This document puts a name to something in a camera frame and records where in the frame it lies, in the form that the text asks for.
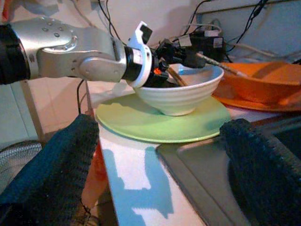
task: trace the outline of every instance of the light green plate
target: light green plate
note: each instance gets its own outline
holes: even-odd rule
[[[145,104],[136,94],[100,104],[99,121],[108,129],[143,141],[184,143],[219,135],[219,128],[230,120],[228,110],[209,97],[190,114],[167,116]]]

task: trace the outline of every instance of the silver robotic arm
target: silver robotic arm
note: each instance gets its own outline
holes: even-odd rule
[[[146,45],[151,30],[141,22],[127,46],[106,32],[77,28],[51,18],[0,26],[0,84],[40,77],[89,81],[127,80],[141,87],[165,81],[156,54]]]

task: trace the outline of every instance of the white bowl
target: white bowl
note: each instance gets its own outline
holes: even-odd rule
[[[179,75],[188,86],[175,88],[135,88],[138,97],[148,105],[157,108],[163,114],[171,116],[185,115],[193,112],[200,103],[211,96],[224,75],[217,66],[182,71]]]

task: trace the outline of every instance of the countertop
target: countertop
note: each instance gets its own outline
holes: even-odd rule
[[[133,93],[126,82],[87,82],[94,112],[108,99]],[[279,115],[227,107],[231,118],[257,121]],[[156,143],[119,136],[99,123],[99,137],[120,226],[205,225],[168,170],[158,160]]]

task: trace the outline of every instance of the kitchen sink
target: kitchen sink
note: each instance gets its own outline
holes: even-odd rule
[[[301,159],[300,116],[253,125],[276,136]],[[190,144],[163,144],[157,154],[207,225],[259,225],[219,136]]]

